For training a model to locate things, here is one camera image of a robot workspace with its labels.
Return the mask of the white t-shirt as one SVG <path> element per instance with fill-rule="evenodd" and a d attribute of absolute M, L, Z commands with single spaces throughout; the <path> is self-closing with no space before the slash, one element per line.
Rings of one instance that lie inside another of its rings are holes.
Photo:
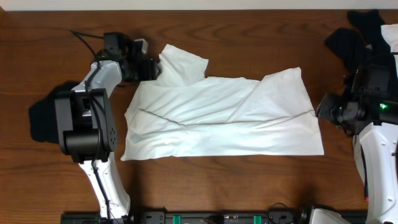
<path fill-rule="evenodd" d="M 173 45 L 161 75 L 139 84 L 125 117 L 123 161 L 200 156 L 320 156 L 318 120 L 301 69 L 206 77 L 208 61 Z"/>

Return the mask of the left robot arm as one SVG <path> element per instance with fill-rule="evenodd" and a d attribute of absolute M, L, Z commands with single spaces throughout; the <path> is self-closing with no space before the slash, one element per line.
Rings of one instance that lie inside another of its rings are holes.
<path fill-rule="evenodd" d="M 147 56 L 145 39 L 120 32 L 100 36 L 104 47 L 93 52 L 84 80 L 55 99 L 61 151 L 85 172 L 98 199 L 98 213 L 66 212 L 61 223 L 133 223 L 131 199 L 124 189 L 115 161 L 118 134 L 109 102 L 124 82 L 155 80 L 162 72 Z"/>

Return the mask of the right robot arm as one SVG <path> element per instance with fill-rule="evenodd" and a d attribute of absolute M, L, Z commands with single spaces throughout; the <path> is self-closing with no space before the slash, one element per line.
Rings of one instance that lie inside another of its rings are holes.
<path fill-rule="evenodd" d="M 342 95 L 324 95 L 316 116 L 359 143 L 369 199 L 367 223 L 397 223 L 397 75 L 369 64 L 345 85 Z"/>

